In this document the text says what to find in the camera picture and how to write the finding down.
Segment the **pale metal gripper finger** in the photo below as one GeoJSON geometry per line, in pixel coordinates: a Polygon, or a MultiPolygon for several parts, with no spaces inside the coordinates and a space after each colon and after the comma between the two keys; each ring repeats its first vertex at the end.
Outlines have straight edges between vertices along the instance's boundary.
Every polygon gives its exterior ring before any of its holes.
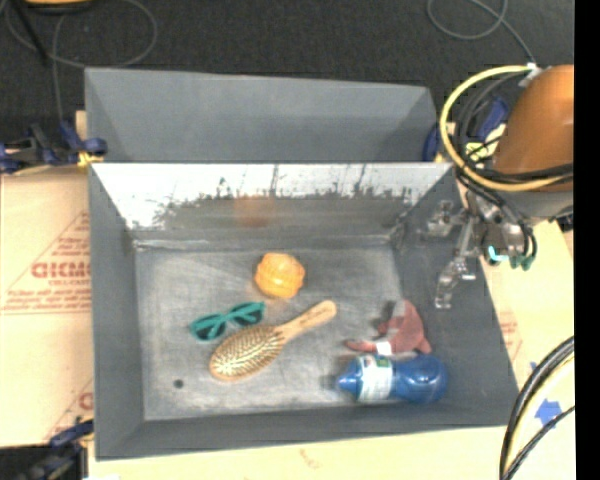
{"type": "Polygon", "coordinates": [[[464,257],[452,259],[441,271],[434,297],[437,309],[448,310],[451,308],[453,291],[461,281],[474,281],[476,274],[471,271],[464,257]]]}
{"type": "Polygon", "coordinates": [[[463,223],[464,210],[451,200],[442,200],[425,219],[420,238],[424,241],[447,239],[463,223]]]}

